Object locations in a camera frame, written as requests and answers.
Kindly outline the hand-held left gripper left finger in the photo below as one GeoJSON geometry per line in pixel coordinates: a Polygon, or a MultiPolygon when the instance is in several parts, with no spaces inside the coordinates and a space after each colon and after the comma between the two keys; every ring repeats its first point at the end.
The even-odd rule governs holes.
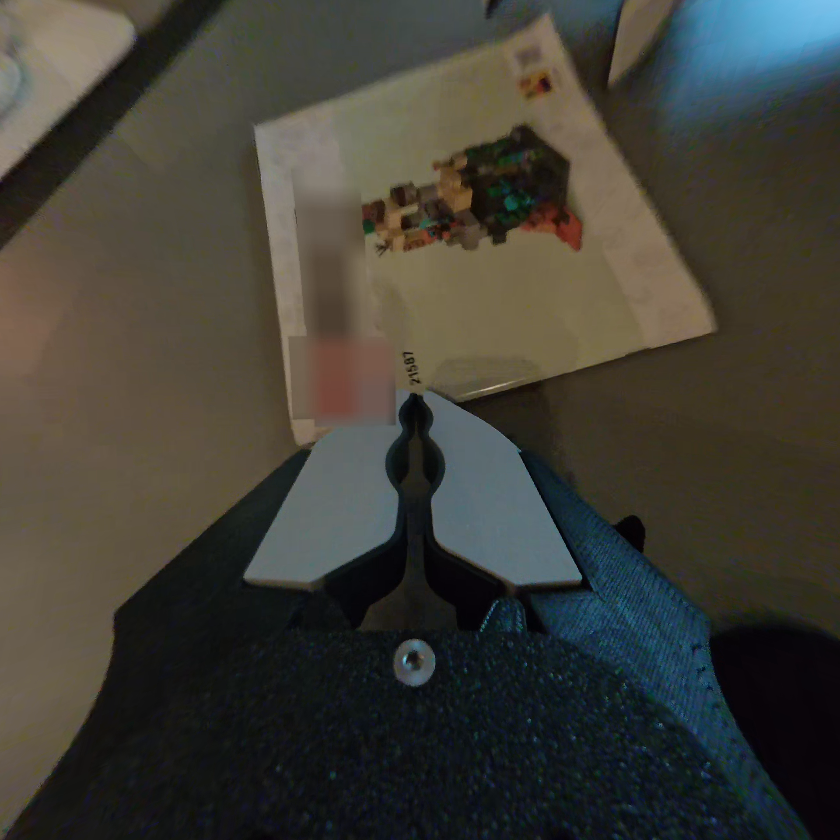
{"type": "Polygon", "coordinates": [[[316,587],[397,533],[412,424],[409,392],[390,424],[336,427],[308,451],[245,571],[252,585],[316,587]]]}

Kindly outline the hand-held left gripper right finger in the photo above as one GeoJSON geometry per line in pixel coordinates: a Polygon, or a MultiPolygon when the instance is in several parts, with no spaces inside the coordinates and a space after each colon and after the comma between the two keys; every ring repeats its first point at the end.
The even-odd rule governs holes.
{"type": "Polygon", "coordinates": [[[510,591],[577,587],[583,574],[522,452],[503,433],[427,391],[434,543],[510,591]]]}

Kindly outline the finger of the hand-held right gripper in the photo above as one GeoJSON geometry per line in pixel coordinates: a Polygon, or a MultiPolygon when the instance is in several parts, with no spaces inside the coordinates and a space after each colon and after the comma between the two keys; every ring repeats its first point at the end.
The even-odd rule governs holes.
{"type": "Polygon", "coordinates": [[[682,1],[624,1],[620,7],[606,87],[615,89],[653,54],[682,1]]]}

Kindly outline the white instruction booklet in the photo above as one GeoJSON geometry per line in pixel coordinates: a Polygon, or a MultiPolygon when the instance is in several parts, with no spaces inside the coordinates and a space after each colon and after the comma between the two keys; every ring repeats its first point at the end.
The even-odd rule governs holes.
{"type": "Polygon", "coordinates": [[[398,387],[463,402],[713,334],[711,304],[606,130],[550,14],[496,43],[255,126],[282,349],[305,333],[295,177],[330,175],[363,198],[434,153],[533,123],[571,157],[573,255],[547,235],[456,255],[376,258],[374,328],[416,373],[398,387]]]}

